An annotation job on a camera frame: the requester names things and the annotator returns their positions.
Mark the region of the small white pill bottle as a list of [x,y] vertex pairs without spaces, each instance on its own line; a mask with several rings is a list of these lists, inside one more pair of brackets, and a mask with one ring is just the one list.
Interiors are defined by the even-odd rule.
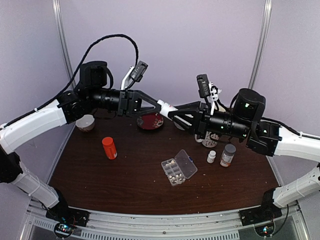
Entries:
[[161,99],[159,99],[158,101],[157,101],[157,103],[161,106],[161,109],[160,109],[160,114],[163,116],[163,117],[165,117],[165,118],[167,118],[167,119],[171,119],[169,116],[168,116],[168,114],[170,113],[170,112],[174,112],[174,111],[177,111],[178,109],[176,108],[176,107],[174,107],[174,106],[172,106],[172,105],[170,105],[169,103],[167,103],[167,102],[164,102],[163,100],[161,100]]

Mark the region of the orange pill bottle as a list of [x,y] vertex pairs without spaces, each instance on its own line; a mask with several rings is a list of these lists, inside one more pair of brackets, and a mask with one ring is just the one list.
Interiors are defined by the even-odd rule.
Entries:
[[105,137],[101,142],[107,158],[110,160],[116,159],[118,153],[116,150],[114,139],[112,137]]

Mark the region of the clear plastic pill organizer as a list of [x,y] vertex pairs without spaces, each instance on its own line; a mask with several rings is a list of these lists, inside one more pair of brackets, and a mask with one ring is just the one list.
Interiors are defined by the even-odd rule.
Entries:
[[198,171],[194,161],[184,149],[174,158],[162,161],[161,167],[173,187],[183,184]]

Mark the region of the grey lid supplement bottle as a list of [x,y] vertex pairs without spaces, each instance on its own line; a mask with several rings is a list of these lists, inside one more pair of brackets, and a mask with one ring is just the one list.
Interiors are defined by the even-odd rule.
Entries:
[[235,156],[236,153],[236,147],[233,144],[227,144],[224,149],[223,152],[221,154],[221,158],[220,158],[220,165],[222,167],[229,167],[231,165],[231,162]]

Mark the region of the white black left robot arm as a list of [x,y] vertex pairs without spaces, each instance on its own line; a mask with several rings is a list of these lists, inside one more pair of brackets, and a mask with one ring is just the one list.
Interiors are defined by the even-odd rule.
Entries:
[[81,59],[73,73],[79,82],[73,90],[64,87],[54,98],[34,110],[0,126],[0,181],[17,186],[40,201],[61,222],[72,218],[62,193],[30,172],[15,150],[24,143],[57,127],[71,124],[94,109],[105,109],[118,116],[136,117],[161,111],[157,100],[131,87],[141,81],[148,65],[136,61],[128,72],[131,83],[114,89],[114,78],[105,61]]

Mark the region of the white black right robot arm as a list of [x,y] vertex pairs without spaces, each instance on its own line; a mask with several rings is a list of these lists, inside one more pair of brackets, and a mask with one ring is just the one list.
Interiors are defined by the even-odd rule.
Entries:
[[167,117],[192,135],[203,138],[207,132],[246,141],[246,147],[264,156],[289,156],[320,162],[320,138],[297,132],[279,121],[263,117],[266,99],[256,91],[242,88],[234,106],[211,113],[200,102],[197,107],[169,110]]

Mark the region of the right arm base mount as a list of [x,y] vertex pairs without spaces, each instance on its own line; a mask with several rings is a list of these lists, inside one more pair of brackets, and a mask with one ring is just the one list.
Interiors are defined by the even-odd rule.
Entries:
[[276,206],[258,206],[240,210],[239,216],[243,227],[253,225],[259,237],[268,238],[276,233],[275,219],[282,216],[282,210]]

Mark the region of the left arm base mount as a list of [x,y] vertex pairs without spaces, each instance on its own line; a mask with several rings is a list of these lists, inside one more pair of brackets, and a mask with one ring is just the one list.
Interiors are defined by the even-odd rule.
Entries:
[[46,210],[46,217],[57,221],[53,227],[53,233],[60,239],[66,239],[78,230],[79,227],[86,227],[90,213],[86,210],[68,208],[63,214],[53,209],[42,206]]

